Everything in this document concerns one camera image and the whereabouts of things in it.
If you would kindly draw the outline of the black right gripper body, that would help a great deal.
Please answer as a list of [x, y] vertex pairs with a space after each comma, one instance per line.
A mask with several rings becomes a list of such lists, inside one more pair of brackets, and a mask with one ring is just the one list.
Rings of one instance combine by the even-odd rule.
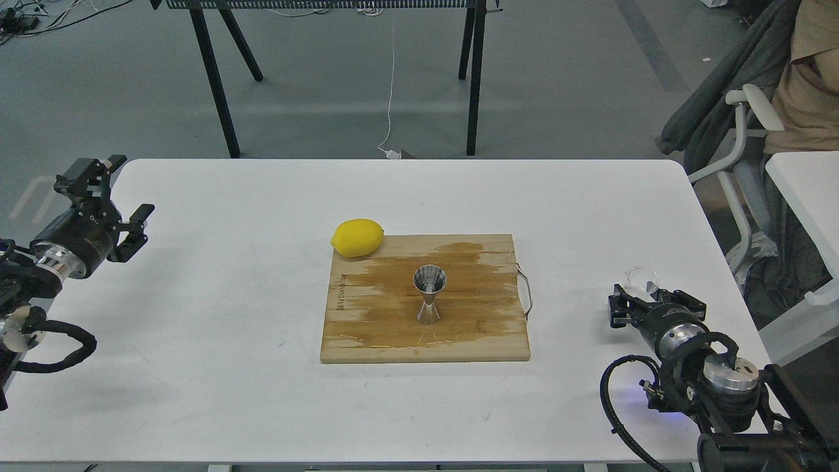
[[647, 302], [633, 299], [633, 326], [659, 358], [666, 358], [681, 344], [708, 332], [704, 325], [707, 305], [697, 300]]

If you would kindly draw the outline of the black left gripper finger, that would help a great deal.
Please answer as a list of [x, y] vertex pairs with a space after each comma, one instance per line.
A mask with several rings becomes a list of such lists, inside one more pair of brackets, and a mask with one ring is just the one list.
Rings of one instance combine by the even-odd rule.
[[155, 212], [155, 205], [140, 205], [126, 222], [117, 221], [108, 227], [113, 248], [107, 256], [111, 262], [126, 263], [146, 245], [145, 227], [149, 216]]
[[111, 177], [127, 161], [125, 155], [112, 155], [105, 161], [76, 159], [65, 174], [55, 176], [54, 191], [67, 197], [78, 211], [114, 211]]

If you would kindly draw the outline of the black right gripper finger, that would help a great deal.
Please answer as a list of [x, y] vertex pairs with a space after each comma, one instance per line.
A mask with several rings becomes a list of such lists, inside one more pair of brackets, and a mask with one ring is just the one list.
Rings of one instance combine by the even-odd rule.
[[614, 284], [614, 292], [608, 296], [608, 304], [611, 328], [637, 326], [642, 316], [650, 310], [649, 302], [629, 295], [620, 284]]
[[683, 292], [683, 290], [671, 292], [670, 290], [659, 288], [659, 301], [681, 305], [681, 307], [686, 308], [699, 321], [705, 320], [707, 305], [687, 292]]

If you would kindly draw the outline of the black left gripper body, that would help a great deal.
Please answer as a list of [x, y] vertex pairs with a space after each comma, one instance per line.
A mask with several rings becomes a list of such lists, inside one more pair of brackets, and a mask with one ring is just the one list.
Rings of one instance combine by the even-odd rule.
[[118, 244], [122, 215], [110, 197], [73, 197], [30, 243], [36, 265], [60, 280], [90, 277], [105, 260], [125, 263], [128, 252]]

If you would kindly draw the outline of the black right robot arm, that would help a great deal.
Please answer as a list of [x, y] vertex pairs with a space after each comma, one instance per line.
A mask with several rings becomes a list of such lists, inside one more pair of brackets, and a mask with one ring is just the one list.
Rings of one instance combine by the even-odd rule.
[[652, 380], [639, 385], [648, 408], [677, 412], [700, 430], [697, 457], [702, 471], [829, 471], [837, 442], [788, 374], [776, 364], [758, 368], [738, 355], [728, 335], [705, 326], [704, 302], [682, 290], [656, 288], [650, 300], [620, 285], [608, 298], [610, 326], [633, 326], [653, 357], [626, 355], [606, 367], [600, 403], [612, 433], [650, 467], [665, 464], [641, 447], [618, 418], [610, 398], [615, 368], [646, 365]]

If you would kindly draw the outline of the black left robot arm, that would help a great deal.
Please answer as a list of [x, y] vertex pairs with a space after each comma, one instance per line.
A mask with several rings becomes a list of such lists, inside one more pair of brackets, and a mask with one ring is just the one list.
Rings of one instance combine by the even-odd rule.
[[[54, 299], [67, 279], [84, 280], [104, 261], [125, 263], [147, 243], [144, 233], [152, 204], [140, 205], [123, 220], [111, 200], [111, 177], [127, 161], [78, 159], [55, 178], [54, 191], [71, 206], [39, 232], [28, 246], [2, 240], [1, 352], [2, 386], [12, 374], [50, 374], [80, 364], [93, 355], [96, 338], [80, 326], [50, 320], [34, 299]], [[46, 334], [65, 334], [80, 346], [55, 363], [31, 363], [24, 353]]]

